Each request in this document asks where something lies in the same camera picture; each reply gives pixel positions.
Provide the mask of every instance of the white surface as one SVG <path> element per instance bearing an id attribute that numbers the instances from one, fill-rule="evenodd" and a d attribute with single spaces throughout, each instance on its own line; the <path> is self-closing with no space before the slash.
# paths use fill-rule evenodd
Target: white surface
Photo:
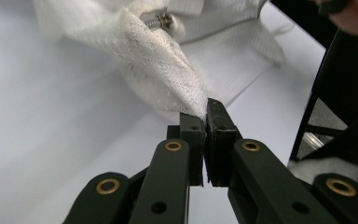
<path id="1" fill-rule="evenodd" d="M 271 30 L 290 22 L 272 6 L 262 20 Z M 277 39 L 290 65 L 271 67 L 228 112 L 287 162 L 324 50 L 298 28 Z M 108 55 L 53 43 L 30 1 L 0 1 L 0 223 L 61 223 L 94 176 L 144 169 L 168 124 Z M 189 223 L 236 222 L 226 189 L 191 189 Z"/>

